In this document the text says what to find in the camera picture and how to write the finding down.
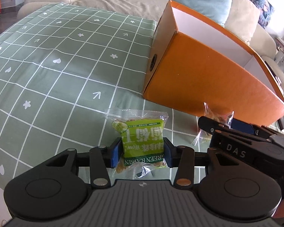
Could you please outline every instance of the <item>green snack package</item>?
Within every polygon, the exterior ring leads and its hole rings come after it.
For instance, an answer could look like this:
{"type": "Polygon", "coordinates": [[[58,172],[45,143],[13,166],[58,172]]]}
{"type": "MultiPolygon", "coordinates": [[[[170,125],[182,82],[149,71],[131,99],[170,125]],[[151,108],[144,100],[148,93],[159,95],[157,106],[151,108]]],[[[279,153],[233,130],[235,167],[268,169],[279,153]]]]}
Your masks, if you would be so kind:
{"type": "Polygon", "coordinates": [[[121,134],[124,165],[135,162],[157,163],[164,160],[163,129],[168,114],[145,110],[109,109],[106,118],[121,134]]]}

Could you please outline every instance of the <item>clear plastic bag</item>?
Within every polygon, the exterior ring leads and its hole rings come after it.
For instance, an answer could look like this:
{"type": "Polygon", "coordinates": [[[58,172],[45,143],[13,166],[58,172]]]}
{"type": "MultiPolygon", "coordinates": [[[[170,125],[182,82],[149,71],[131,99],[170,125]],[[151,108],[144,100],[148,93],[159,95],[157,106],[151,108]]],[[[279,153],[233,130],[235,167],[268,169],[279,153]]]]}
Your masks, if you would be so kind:
{"type": "Polygon", "coordinates": [[[105,118],[121,134],[124,154],[113,173],[114,179],[140,179],[166,166],[163,129],[166,112],[107,109],[105,118]]]}
{"type": "MultiPolygon", "coordinates": [[[[217,114],[217,113],[214,113],[213,111],[211,111],[210,108],[208,107],[207,103],[205,103],[205,102],[204,102],[204,107],[205,107],[205,113],[204,113],[205,117],[216,120],[219,123],[227,125],[230,128],[231,122],[233,120],[234,111],[227,113],[227,114],[217,114]]],[[[211,141],[211,136],[212,135],[210,133],[207,133],[206,131],[200,129],[197,137],[194,139],[194,141],[191,144],[193,146],[199,146],[199,145],[209,146],[210,141],[211,141]]]]}

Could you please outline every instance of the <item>arrow pattern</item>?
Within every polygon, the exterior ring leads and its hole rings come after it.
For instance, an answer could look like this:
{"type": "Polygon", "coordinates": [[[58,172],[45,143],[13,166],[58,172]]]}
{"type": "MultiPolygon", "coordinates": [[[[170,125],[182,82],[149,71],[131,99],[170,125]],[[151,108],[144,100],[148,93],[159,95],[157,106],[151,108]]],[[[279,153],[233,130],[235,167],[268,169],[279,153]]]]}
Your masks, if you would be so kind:
{"type": "Polygon", "coordinates": [[[96,97],[98,97],[98,99],[100,99],[100,97],[101,97],[101,91],[94,92],[93,95],[94,95],[94,94],[96,94],[96,95],[94,96],[93,99],[95,99],[96,97]]]}

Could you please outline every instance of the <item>sofa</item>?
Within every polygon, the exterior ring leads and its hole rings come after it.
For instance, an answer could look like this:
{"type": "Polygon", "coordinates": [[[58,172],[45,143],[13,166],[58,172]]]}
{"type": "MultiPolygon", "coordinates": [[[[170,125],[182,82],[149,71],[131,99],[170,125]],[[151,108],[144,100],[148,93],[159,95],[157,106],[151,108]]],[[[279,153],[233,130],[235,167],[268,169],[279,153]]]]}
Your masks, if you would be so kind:
{"type": "MultiPolygon", "coordinates": [[[[24,5],[18,12],[17,18],[21,19],[42,6],[53,2],[64,2],[78,6],[106,9],[146,19],[153,19],[155,21],[159,21],[167,4],[167,0],[25,0],[24,5]]],[[[229,26],[232,24],[229,20],[231,20],[231,16],[228,17],[228,20],[225,23],[225,28],[233,32],[232,27],[229,26]]],[[[284,73],[274,62],[276,55],[276,43],[273,38],[259,24],[257,24],[255,32],[248,43],[280,79],[284,95],[284,73]]]]}

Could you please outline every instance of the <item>white grid line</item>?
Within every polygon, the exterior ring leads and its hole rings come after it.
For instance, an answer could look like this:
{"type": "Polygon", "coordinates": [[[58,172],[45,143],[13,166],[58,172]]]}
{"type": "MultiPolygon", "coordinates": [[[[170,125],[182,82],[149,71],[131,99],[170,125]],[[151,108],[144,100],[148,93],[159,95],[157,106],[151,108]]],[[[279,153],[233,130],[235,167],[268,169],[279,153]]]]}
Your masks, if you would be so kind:
{"type": "MultiPolygon", "coordinates": [[[[172,121],[171,121],[171,143],[173,144],[173,108],[171,109],[172,111],[172,121]]],[[[169,171],[169,180],[171,181],[171,168],[169,171]]]]}
{"type": "MultiPolygon", "coordinates": [[[[76,56],[77,56],[77,57],[84,58],[84,59],[88,59],[88,60],[94,60],[94,59],[91,59],[91,58],[88,58],[88,57],[84,57],[84,56],[80,56],[80,55],[76,55],[76,56]]],[[[122,66],[115,65],[115,64],[113,64],[113,63],[109,63],[109,62],[102,61],[102,60],[99,60],[99,62],[106,63],[106,64],[110,64],[110,65],[113,65],[113,66],[122,67],[122,66]]],[[[133,70],[133,69],[129,69],[129,68],[127,68],[127,70],[131,70],[131,71],[134,71],[134,72],[141,72],[141,73],[144,73],[144,74],[145,74],[145,72],[137,71],[137,70],[133,70]]]]}
{"type": "MultiPolygon", "coordinates": [[[[43,35],[43,34],[24,33],[24,32],[20,32],[20,31],[15,31],[15,32],[22,33],[22,34],[26,34],[26,35],[48,36],[48,35],[43,35]]],[[[2,34],[5,34],[5,33],[13,34],[14,32],[2,32],[2,34]]],[[[74,41],[83,42],[83,41],[81,41],[81,40],[76,40],[76,39],[73,39],[73,38],[71,38],[71,37],[67,37],[67,38],[72,39],[72,40],[74,40],[74,41]]],[[[123,39],[123,40],[129,41],[129,42],[132,42],[131,40],[126,39],[126,38],[122,38],[122,37],[114,37],[114,38],[119,38],[119,39],[123,39]]],[[[138,44],[138,45],[147,46],[147,47],[150,47],[150,48],[151,48],[151,46],[148,45],[148,44],[141,44],[141,43],[137,43],[137,42],[134,42],[134,43],[135,43],[135,44],[138,44]]]]}
{"type": "MultiPolygon", "coordinates": [[[[19,39],[20,37],[21,37],[22,35],[20,35],[19,37],[17,37],[14,41],[13,41],[13,43],[17,40],[17,39],[19,39]]],[[[13,57],[23,46],[25,46],[25,44],[24,45],[21,45],[21,47],[11,56],[11,57],[13,57]]],[[[8,45],[1,53],[0,53],[0,55],[1,54],[3,54],[3,52],[9,47],[10,45],[8,45]]]]}
{"type": "MultiPolygon", "coordinates": [[[[196,116],[196,120],[197,120],[197,132],[199,130],[199,125],[198,125],[198,116],[196,116]]],[[[198,150],[200,152],[200,141],[198,139],[198,150]]],[[[201,169],[199,168],[199,183],[200,183],[200,177],[201,177],[201,169]]]]}
{"type": "MultiPolygon", "coordinates": [[[[9,152],[5,151],[3,148],[0,148],[0,150],[1,150],[2,152],[6,153],[7,155],[9,155],[10,157],[12,157],[13,159],[17,160],[17,158],[16,158],[15,156],[11,155],[9,152]]],[[[28,167],[30,167],[30,168],[33,168],[31,165],[29,165],[29,164],[23,162],[22,160],[19,160],[19,162],[21,162],[22,164],[24,164],[24,165],[26,165],[26,166],[28,166],[28,167]]]]}
{"type": "MultiPolygon", "coordinates": [[[[19,67],[22,65],[22,63],[23,63],[23,61],[22,61],[21,64],[17,67],[16,71],[19,69],[19,67]]],[[[38,69],[39,69],[39,67],[38,67],[37,70],[34,72],[34,74],[32,75],[32,77],[29,79],[29,81],[27,82],[26,86],[27,86],[28,83],[31,81],[31,79],[34,77],[34,75],[36,74],[36,72],[38,71],[38,69]]],[[[5,89],[5,87],[6,87],[7,84],[8,84],[8,83],[6,83],[5,86],[3,87],[3,89],[1,90],[0,95],[1,95],[1,93],[3,92],[3,90],[5,89]]],[[[15,101],[14,105],[12,106],[12,108],[11,108],[11,110],[10,110],[10,112],[9,112],[9,115],[10,115],[11,112],[13,111],[13,109],[14,109],[14,107],[15,107],[17,101],[19,100],[20,96],[22,95],[23,91],[24,91],[24,89],[22,89],[20,95],[18,96],[17,100],[15,101]]],[[[0,137],[1,137],[1,134],[2,134],[2,132],[3,132],[3,129],[4,129],[4,127],[5,127],[5,125],[6,125],[7,121],[8,121],[9,115],[7,116],[7,118],[6,118],[6,120],[5,120],[4,124],[3,124],[3,127],[2,127],[2,129],[1,129],[1,131],[0,131],[0,137]]],[[[15,175],[15,173],[16,173],[16,169],[17,169],[17,165],[18,165],[18,162],[19,162],[19,158],[18,158],[17,163],[16,163],[14,175],[15,175]]]]}
{"type": "MultiPolygon", "coordinates": [[[[108,13],[108,12],[105,12],[105,10],[93,10],[93,9],[87,9],[88,11],[99,11],[99,12],[102,12],[102,13],[108,13]]],[[[50,11],[51,13],[63,13],[63,12],[58,12],[58,11],[54,11],[54,12],[52,12],[52,11],[50,11]]],[[[116,14],[116,13],[114,13],[114,15],[117,15],[117,16],[120,16],[120,17],[126,17],[126,16],[122,16],[122,15],[119,15],[119,14],[116,14]]],[[[145,24],[149,24],[149,25],[153,25],[153,23],[147,23],[147,22],[144,22],[144,21],[142,21],[142,23],[145,23],[145,24]]]]}
{"type": "MultiPolygon", "coordinates": [[[[39,94],[39,95],[47,96],[47,95],[44,94],[44,93],[41,93],[41,92],[39,92],[39,91],[30,89],[30,88],[26,88],[26,87],[24,87],[24,86],[22,86],[22,85],[20,85],[20,84],[18,84],[18,83],[10,82],[10,81],[4,80],[4,79],[0,79],[0,80],[3,81],[3,82],[6,82],[6,83],[10,83],[10,84],[17,85],[17,86],[19,86],[19,87],[21,87],[21,88],[23,88],[23,89],[26,89],[26,90],[35,92],[35,93],[37,93],[37,94],[39,94]]],[[[69,101],[66,101],[66,100],[63,100],[63,99],[56,98],[56,97],[54,97],[54,96],[48,95],[48,97],[49,97],[49,98],[52,98],[52,99],[55,99],[55,100],[58,100],[58,101],[61,101],[61,102],[65,102],[65,103],[71,104],[71,105],[75,105],[75,103],[72,103],[72,102],[69,102],[69,101]]],[[[85,109],[89,109],[89,110],[92,110],[92,111],[96,111],[96,112],[101,113],[101,114],[104,113],[104,112],[102,112],[102,111],[99,111],[99,110],[96,110],[96,109],[93,109],[93,108],[89,108],[89,107],[85,107],[85,106],[82,106],[82,105],[76,104],[76,106],[79,106],[79,107],[82,107],[82,108],[85,108],[85,109]]]]}
{"type": "MultiPolygon", "coordinates": [[[[41,68],[48,69],[48,70],[52,70],[52,71],[54,71],[54,72],[60,72],[60,73],[66,74],[66,75],[70,75],[70,76],[74,76],[74,77],[78,77],[78,78],[82,78],[82,79],[88,79],[88,80],[90,80],[90,81],[92,81],[92,82],[98,82],[98,83],[101,83],[101,84],[105,84],[105,85],[109,85],[109,86],[112,86],[112,87],[116,87],[115,85],[110,84],[110,83],[105,83],[105,82],[101,82],[101,81],[98,81],[98,80],[95,80],[95,79],[89,79],[89,78],[85,78],[85,77],[82,77],[82,76],[78,76],[78,75],[75,75],[75,74],[72,74],[72,73],[62,72],[62,71],[59,71],[59,70],[56,70],[56,69],[51,69],[51,68],[48,68],[48,67],[46,67],[46,66],[39,65],[39,64],[37,64],[37,63],[34,63],[34,65],[39,66],[39,67],[41,67],[41,68]]],[[[22,85],[20,85],[20,84],[18,84],[18,83],[11,82],[11,81],[9,81],[9,80],[4,80],[4,79],[1,79],[1,78],[0,78],[0,80],[1,80],[1,81],[4,81],[4,82],[7,82],[7,83],[11,83],[11,84],[18,85],[19,87],[25,88],[25,89],[27,89],[27,90],[34,91],[34,92],[39,93],[39,94],[41,94],[41,95],[46,95],[46,94],[44,94],[44,93],[40,93],[40,92],[38,92],[38,91],[36,91],[36,90],[26,88],[26,87],[24,87],[24,86],[22,86],[22,85]]],[[[134,92],[134,93],[136,93],[136,94],[142,95],[142,93],[140,93],[140,92],[138,92],[138,91],[135,91],[135,90],[132,90],[132,89],[128,89],[128,88],[125,88],[125,87],[118,86],[117,88],[119,88],[119,89],[126,89],[126,90],[129,90],[129,91],[134,92]]]]}
{"type": "MultiPolygon", "coordinates": [[[[63,39],[63,40],[56,46],[56,48],[57,48],[64,40],[65,40],[65,39],[63,39]]],[[[45,57],[45,59],[40,63],[40,65],[42,65],[42,63],[47,59],[48,56],[50,56],[50,54],[51,54],[52,52],[50,52],[50,53],[45,57]]],[[[61,76],[61,74],[62,74],[62,73],[60,73],[60,75],[58,76],[58,78],[56,79],[56,81],[54,82],[54,84],[52,85],[52,87],[51,87],[51,89],[49,90],[48,94],[50,93],[50,91],[51,91],[52,88],[54,87],[55,83],[58,81],[58,79],[59,79],[59,77],[61,76]]],[[[27,85],[29,84],[29,82],[31,81],[31,79],[33,78],[33,76],[32,76],[32,77],[30,78],[30,80],[27,82],[27,84],[26,84],[25,87],[27,87],[27,85]]],[[[43,106],[45,100],[46,100],[46,97],[44,98],[43,102],[41,103],[41,106],[39,107],[39,109],[38,109],[38,111],[37,111],[37,114],[35,115],[35,117],[34,117],[34,119],[33,119],[33,122],[32,122],[32,124],[31,124],[31,126],[29,127],[29,130],[28,130],[28,132],[27,132],[27,134],[26,134],[26,137],[25,137],[25,139],[24,139],[24,142],[23,142],[23,144],[22,144],[22,147],[21,147],[21,150],[20,150],[18,159],[17,159],[16,167],[15,167],[14,174],[13,174],[13,178],[15,177],[15,173],[16,173],[16,170],[17,170],[18,162],[19,162],[20,156],[21,156],[21,154],[22,154],[22,151],[23,151],[25,142],[26,142],[26,140],[27,140],[27,137],[28,137],[28,135],[29,135],[29,132],[31,131],[32,125],[34,124],[34,122],[35,122],[35,120],[36,120],[36,118],[37,118],[37,116],[38,116],[38,114],[39,114],[39,112],[40,112],[40,110],[41,110],[41,108],[42,108],[42,106],[43,106]]]]}
{"type": "MultiPolygon", "coordinates": [[[[109,17],[102,23],[102,25],[103,25],[111,16],[109,16],[109,17]]],[[[89,36],[89,38],[86,40],[86,42],[92,37],[93,34],[91,34],[91,35],[89,36]]],[[[91,74],[93,73],[93,71],[94,71],[94,69],[95,69],[97,63],[99,62],[99,60],[100,60],[100,58],[102,57],[104,51],[106,50],[106,48],[108,47],[109,43],[112,41],[113,38],[114,38],[114,36],[111,37],[111,39],[110,39],[109,42],[107,43],[107,46],[103,49],[101,55],[99,56],[99,59],[98,59],[97,62],[95,63],[94,67],[92,68],[92,70],[91,70],[91,72],[90,72],[90,74],[88,75],[87,78],[89,78],[89,77],[91,76],[91,74]]],[[[75,107],[76,107],[76,104],[77,104],[77,102],[78,102],[78,100],[79,100],[79,98],[80,98],[80,96],[81,96],[81,94],[82,94],[82,92],[83,92],[83,90],[84,90],[86,84],[87,84],[87,81],[88,81],[88,79],[85,81],[83,87],[81,88],[81,91],[80,91],[80,93],[79,93],[79,95],[78,95],[78,97],[77,97],[77,99],[76,99],[76,102],[75,102],[75,104],[74,104],[74,106],[73,106],[73,108],[72,108],[72,110],[71,110],[71,112],[70,112],[70,115],[68,116],[68,119],[67,119],[66,124],[65,124],[65,126],[64,126],[64,129],[63,129],[61,138],[60,138],[60,140],[59,140],[59,143],[58,143],[58,146],[57,146],[55,155],[58,153],[58,150],[59,150],[59,147],[60,147],[60,144],[61,144],[61,140],[62,140],[62,137],[63,137],[65,131],[66,131],[68,122],[69,122],[69,120],[70,120],[70,117],[71,117],[71,115],[73,114],[73,111],[74,111],[74,109],[75,109],[75,107]]]]}
{"type": "Polygon", "coordinates": [[[174,118],[173,118],[173,108],[171,109],[171,111],[172,111],[172,120],[171,120],[171,143],[173,144],[173,120],[174,120],[174,118]]]}
{"type": "MultiPolygon", "coordinates": [[[[141,25],[142,20],[143,20],[143,19],[141,19],[140,24],[139,24],[139,26],[138,26],[138,28],[137,28],[136,33],[135,33],[135,36],[133,37],[133,41],[135,40],[135,38],[136,38],[136,36],[137,36],[137,33],[138,33],[139,28],[140,28],[140,25],[141,25]]],[[[131,47],[132,47],[132,45],[133,45],[133,41],[132,41],[132,43],[131,43],[131,45],[130,45],[130,47],[129,47],[129,51],[131,50],[131,47]]],[[[121,72],[120,72],[120,75],[119,75],[119,78],[118,78],[118,81],[117,81],[116,87],[115,87],[115,89],[114,89],[114,93],[113,93],[113,96],[112,96],[112,98],[111,98],[111,102],[109,103],[109,107],[108,107],[108,108],[111,108],[111,105],[112,105],[112,103],[113,103],[113,100],[114,100],[114,97],[115,97],[115,94],[116,94],[116,90],[117,90],[117,88],[118,88],[118,84],[119,84],[119,82],[120,82],[121,75],[122,75],[123,69],[124,69],[124,67],[125,67],[125,63],[126,63],[126,61],[127,61],[128,55],[129,55],[129,54],[126,55],[126,58],[125,58],[123,67],[122,67],[122,69],[121,69],[121,72]]],[[[102,131],[101,131],[101,135],[100,135],[100,139],[99,139],[98,146],[101,144],[102,136],[103,136],[104,129],[105,129],[105,125],[106,125],[106,119],[104,120],[104,124],[103,124],[103,127],[102,127],[102,131]]]]}
{"type": "MultiPolygon", "coordinates": [[[[130,24],[130,23],[126,23],[126,22],[123,22],[123,24],[127,24],[127,25],[132,25],[132,26],[136,26],[138,27],[137,25],[134,25],[133,23],[130,24]]],[[[146,30],[152,30],[152,31],[155,31],[153,29],[150,29],[150,28],[144,28],[144,27],[141,27],[143,29],[146,29],[146,30]]]]}
{"type": "MultiPolygon", "coordinates": [[[[20,118],[17,118],[16,116],[13,116],[13,115],[9,114],[8,112],[6,112],[6,111],[4,111],[4,110],[2,110],[2,109],[0,109],[0,111],[3,112],[3,113],[5,113],[5,114],[7,114],[8,116],[10,116],[10,117],[12,117],[12,118],[14,118],[14,119],[16,119],[16,120],[18,120],[18,121],[24,123],[24,124],[27,124],[27,125],[29,125],[29,126],[32,126],[33,128],[36,128],[36,129],[38,129],[38,130],[40,130],[40,131],[43,131],[43,132],[45,132],[45,133],[47,133],[47,134],[50,134],[50,135],[53,135],[53,136],[56,136],[56,137],[61,138],[61,136],[58,135],[58,134],[55,134],[55,133],[52,133],[52,132],[50,132],[50,131],[44,130],[44,129],[38,127],[38,126],[32,125],[32,124],[30,124],[30,123],[28,123],[28,122],[26,122],[26,121],[24,121],[24,120],[22,120],[22,119],[20,119],[20,118]]],[[[77,144],[79,144],[79,145],[83,145],[83,146],[85,146],[85,147],[93,148],[93,146],[91,146],[91,145],[88,145],[88,144],[85,144],[85,143],[82,143],[82,142],[78,142],[78,141],[76,141],[76,140],[72,140],[72,139],[69,139],[69,138],[66,138],[66,137],[63,137],[63,139],[68,140],[68,141],[73,142],[73,143],[77,143],[77,144]]]]}
{"type": "MultiPolygon", "coordinates": [[[[64,26],[63,28],[84,30],[84,29],[81,29],[81,28],[78,28],[78,27],[66,27],[66,26],[64,26]]],[[[152,36],[147,36],[147,35],[143,35],[143,34],[140,34],[140,33],[137,33],[137,34],[138,34],[138,35],[141,35],[141,36],[144,36],[144,37],[153,38],[152,36]]]]}
{"type": "Polygon", "coordinates": [[[168,129],[168,128],[164,128],[165,130],[169,130],[171,132],[175,132],[175,133],[179,133],[179,134],[183,134],[183,135],[189,135],[189,136],[194,136],[196,137],[196,135],[193,135],[193,134],[189,134],[189,133],[185,133],[185,132],[182,132],[182,131],[177,131],[177,130],[172,130],[172,129],[168,129]]]}
{"type": "MultiPolygon", "coordinates": [[[[49,49],[49,48],[41,48],[41,47],[36,47],[36,46],[25,45],[25,44],[28,43],[28,42],[26,42],[24,45],[21,45],[21,44],[14,44],[14,43],[8,43],[8,42],[6,42],[6,41],[3,41],[3,42],[6,43],[6,44],[9,44],[9,45],[16,45],[16,46],[21,46],[21,47],[26,46],[26,47],[29,47],[29,48],[39,48],[39,49],[43,49],[43,50],[53,50],[53,49],[49,49]]],[[[103,47],[103,45],[100,45],[100,44],[93,44],[93,43],[89,43],[89,42],[85,42],[85,43],[87,43],[87,44],[92,44],[92,45],[97,45],[97,46],[102,46],[102,47],[103,47]]],[[[113,50],[118,50],[118,51],[122,51],[122,52],[125,52],[125,53],[129,53],[129,54],[131,54],[131,55],[136,55],[136,56],[143,57],[143,58],[148,58],[147,56],[132,54],[132,53],[130,53],[130,52],[128,52],[128,51],[119,50],[119,49],[115,49],[115,48],[112,48],[112,47],[106,47],[106,48],[113,49],[113,50]]],[[[59,51],[59,52],[61,52],[61,53],[63,53],[63,54],[73,55],[73,54],[70,54],[70,53],[62,52],[62,51],[60,51],[60,50],[58,50],[58,49],[54,49],[54,50],[57,50],[57,51],[59,51]]]]}
{"type": "MultiPolygon", "coordinates": [[[[13,28],[15,25],[16,25],[16,24],[13,24],[11,27],[8,28],[8,30],[10,30],[11,28],[13,28]]],[[[0,37],[2,37],[2,36],[4,35],[4,33],[13,33],[13,32],[3,32],[3,33],[1,33],[0,37]]]]}

